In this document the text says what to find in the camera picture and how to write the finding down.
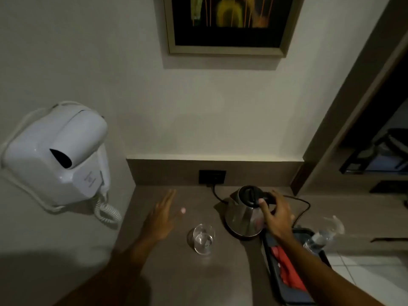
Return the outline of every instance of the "hand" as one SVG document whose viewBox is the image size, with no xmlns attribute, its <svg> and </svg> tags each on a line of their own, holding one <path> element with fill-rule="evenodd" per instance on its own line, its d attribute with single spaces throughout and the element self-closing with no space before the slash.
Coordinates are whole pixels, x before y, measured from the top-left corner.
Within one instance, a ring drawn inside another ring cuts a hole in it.
<svg viewBox="0 0 408 306">
<path fill-rule="evenodd" d="M 259 199 L 259 206 L 262 209 L 263 217 L 269 232 L 277 239 L 284 239 L 292 236 L 292 221 L 294 216 L 290 211 L 289 203 L 275 190 L 271 193 L 276 200 L 275 215 L 272 216 L 268 204 L 264 199 Z"/>
<path fill-rule="evenodd" d="M 144 221 L 140 239 L 158 242 L 169 235 L 174 227 L 174 219 L 169 219 L 169 212 L 175 195 L 176 190 L 169 190 L 163 200 L 150 211 Z M 185 212 L 185 208 L 182 208 L 180 214 Z"/>
</svg>

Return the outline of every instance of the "water bottle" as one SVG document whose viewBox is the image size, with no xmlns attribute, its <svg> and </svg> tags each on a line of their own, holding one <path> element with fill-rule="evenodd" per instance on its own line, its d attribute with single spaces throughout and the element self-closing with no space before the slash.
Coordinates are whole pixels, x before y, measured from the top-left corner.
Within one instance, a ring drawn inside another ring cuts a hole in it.
<svg viewBox="0 0 408 306">
<path fill-rule="evenodd" d="M 336 234 L 344 234 L 344 225 L 336 216 L 324 219 L 330 221 L 331 225 L 326 229 L 319 230 L 303 244 L 303 247 L 312 253 L 317 254 L 322 251 Z"/>
</svg>

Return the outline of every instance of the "abstract painting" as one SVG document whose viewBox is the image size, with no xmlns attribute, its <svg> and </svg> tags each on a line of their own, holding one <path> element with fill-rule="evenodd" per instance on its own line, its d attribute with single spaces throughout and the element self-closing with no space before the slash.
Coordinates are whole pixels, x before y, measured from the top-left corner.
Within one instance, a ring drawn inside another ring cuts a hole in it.
<svg viewBox="0 0 408 306">
<path fill-rule="evenodd" d="M 303 0 L 164 0 L 170 53 L 285 57 Z"/>
</svg>

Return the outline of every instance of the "electric kettle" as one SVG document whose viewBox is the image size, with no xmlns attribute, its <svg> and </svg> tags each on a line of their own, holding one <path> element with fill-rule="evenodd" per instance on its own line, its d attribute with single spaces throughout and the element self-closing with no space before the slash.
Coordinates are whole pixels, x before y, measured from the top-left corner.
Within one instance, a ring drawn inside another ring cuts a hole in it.
<svg viewBox="0 0 408 306">
<path fill-rule="evenodd" d="M 268 206 L 276 205 L 272 194 L 255 186 L 243 186 L 228 203 L 225 224 L 237 237 L 249 238 L 258 235 L 264 228 L 264 215 L 258 204 L 264 199 Z"/>
</svg>

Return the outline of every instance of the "tray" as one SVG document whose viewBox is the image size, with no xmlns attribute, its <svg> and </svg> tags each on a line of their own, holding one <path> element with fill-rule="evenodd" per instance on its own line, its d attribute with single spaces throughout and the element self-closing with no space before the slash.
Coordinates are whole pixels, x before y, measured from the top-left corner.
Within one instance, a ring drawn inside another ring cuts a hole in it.
<svg viewBox="0 0 408 306">
<path fill-rule="evenodd" d="M 314 232 L 306 228 L 294 228 L 293 234 L 295 235 L 295 238 L 303 244 L 310 236 L 313 236 Z M 266 259 L 268 261 L 269 272 L 271 274 L 271 287 L 275 298 L 286 305 L 316 305 L 309 293 L 302 290 L 289 288 L 283 283 L 280 277 L 280 267 L 278 266 L 278 261 L 271 253 L 271 247 L 277 246 L 278 243 L 266 230 L 262 233 L 262 243 L 265 248 Z M 331 267 L 324 251 L 321 251 L 316 256 L 319 256 L 327 266 Z"/>
</svg>

